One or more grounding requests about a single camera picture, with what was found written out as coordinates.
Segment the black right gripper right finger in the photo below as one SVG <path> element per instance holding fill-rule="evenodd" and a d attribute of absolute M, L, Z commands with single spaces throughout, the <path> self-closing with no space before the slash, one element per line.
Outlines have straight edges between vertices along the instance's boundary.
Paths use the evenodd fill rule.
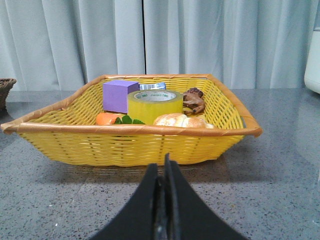
<path fill-rule="evenodd" d="M 246 239 L 202 201 L 168 153 L 164 159 L 164 193 L 169 240 Z"/>

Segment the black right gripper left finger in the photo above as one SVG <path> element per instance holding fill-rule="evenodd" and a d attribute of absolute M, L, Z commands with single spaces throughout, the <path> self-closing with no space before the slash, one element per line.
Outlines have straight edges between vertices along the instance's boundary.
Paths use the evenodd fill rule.
<path fill-rule="evenodd" d="M 92 240 L 152 240 L 158 166 L 150 164 L 122 210 Z"/>

